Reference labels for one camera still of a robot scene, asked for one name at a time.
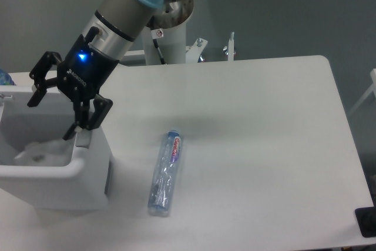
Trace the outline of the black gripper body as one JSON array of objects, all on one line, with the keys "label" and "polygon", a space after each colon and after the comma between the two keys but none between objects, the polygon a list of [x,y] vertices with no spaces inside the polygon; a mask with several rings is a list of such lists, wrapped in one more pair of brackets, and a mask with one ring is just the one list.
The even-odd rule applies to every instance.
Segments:
[{"label": "black gripper body", "polygon": [[91,100],[119,63],[91,46],[95,34],[80,35],[57,66],[58,89],[70,100]]}]

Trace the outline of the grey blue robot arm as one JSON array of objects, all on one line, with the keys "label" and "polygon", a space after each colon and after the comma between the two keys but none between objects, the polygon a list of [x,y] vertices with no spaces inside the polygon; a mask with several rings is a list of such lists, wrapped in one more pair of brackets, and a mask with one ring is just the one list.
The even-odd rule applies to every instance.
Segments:
[{"label": "grey blue robot arm", "polygon": [[113,103],[99,91],[135,39],[164,5],[185,0],[103,0],[65,57],[45,52],[30,71],[35,90],[29,107],[57,87],[73,104],[75,118],[64,134],[100,127]]}]

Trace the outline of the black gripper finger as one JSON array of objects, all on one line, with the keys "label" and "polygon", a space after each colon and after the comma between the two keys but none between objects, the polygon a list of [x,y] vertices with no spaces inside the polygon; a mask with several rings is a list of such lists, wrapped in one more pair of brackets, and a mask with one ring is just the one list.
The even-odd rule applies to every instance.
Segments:
[{"label": "black gripper finger", "polygon": [[46,75],[53,65],[58,65],[61,62],[62,58],[59,53],[46,51],[30,71],[29,77],[34,81],[35,90],[27,103],[28,107],[38,106],[46,95],[47,89],[57,86],[58,79],[46,79]]},{"label": "black gripper finger", "polygon": [[74,122],[63,135],[63,140],[70,140],[75,136],[76,129],[94,130],[100,127],[103,120],[113,106],[113,101],[96,94],[93,99],[93,112],[90,111],[90,100],[81,101],[79,97],[73,98]]}]

